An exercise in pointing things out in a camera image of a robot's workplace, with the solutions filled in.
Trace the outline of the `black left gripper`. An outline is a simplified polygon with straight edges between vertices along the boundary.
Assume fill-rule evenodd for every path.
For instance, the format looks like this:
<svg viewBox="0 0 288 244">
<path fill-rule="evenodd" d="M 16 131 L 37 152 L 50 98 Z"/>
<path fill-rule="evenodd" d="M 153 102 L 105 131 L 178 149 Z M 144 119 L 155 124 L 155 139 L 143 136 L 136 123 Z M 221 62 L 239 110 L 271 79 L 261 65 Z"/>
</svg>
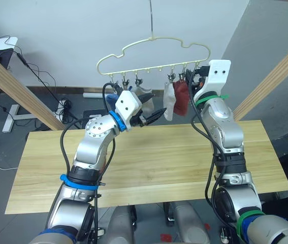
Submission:
<svg viewBox="0 0 288 244">
<path fill-rule="evenodd" d="M 137 98 L 141 104 L 148 102 L 153 97 L 155 97 L 155 94 L 152 94 L 152 93 L 145 93 L 145 94 L 141 94 L 141 95 L 137 96 Z M 140 109 L 130 119 L 130 125 L 132 127 L 143 127 L 143 126 L 149 125 L 149 124 L 157 121 L 161 116 L 163 116 L 163 114 L 165 113 L 166 110 L 167 110 L 166 108 L 159 109 L 159 110 L 155 111 L 154 113 L 152 113 L 151 116 L 145 118 L 143 115 L 142 109 Z"/>
</svg>

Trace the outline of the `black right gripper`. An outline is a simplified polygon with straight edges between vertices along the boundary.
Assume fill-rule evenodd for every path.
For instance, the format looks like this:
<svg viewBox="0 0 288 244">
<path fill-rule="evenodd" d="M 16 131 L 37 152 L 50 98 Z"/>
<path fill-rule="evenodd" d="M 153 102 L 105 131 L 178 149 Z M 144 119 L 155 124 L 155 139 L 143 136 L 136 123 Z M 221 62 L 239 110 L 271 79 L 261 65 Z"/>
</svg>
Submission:
<svg viewBox="0 0 288 244">
<path fill-rule="evenodd" d="M 185 78 L 191 79 L 191 86 L 193 89 L 201 89 L 208 77 L 210 67 L 209 66 L 199 66 L 194 70 L 186 69 Z"/>
</svg>

